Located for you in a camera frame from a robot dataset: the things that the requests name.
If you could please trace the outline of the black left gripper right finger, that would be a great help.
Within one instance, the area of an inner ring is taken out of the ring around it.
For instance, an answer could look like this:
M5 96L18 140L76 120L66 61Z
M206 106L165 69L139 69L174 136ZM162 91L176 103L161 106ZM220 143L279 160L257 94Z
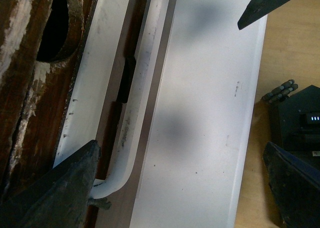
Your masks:
M263 152L275 203L287 227L320 226L320 171L268 142Z

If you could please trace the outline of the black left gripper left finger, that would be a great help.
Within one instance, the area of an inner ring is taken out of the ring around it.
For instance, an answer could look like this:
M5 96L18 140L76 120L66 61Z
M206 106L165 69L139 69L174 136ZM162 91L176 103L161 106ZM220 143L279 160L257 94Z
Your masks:
M0 206L1 227L79 227L94 183L100 147L91 140Z

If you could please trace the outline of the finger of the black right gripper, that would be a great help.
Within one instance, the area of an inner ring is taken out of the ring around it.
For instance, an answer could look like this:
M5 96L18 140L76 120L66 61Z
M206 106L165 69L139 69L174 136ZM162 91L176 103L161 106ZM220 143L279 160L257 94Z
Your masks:
M237 23L238 29L242 30L289 1L290 0L251 0Z

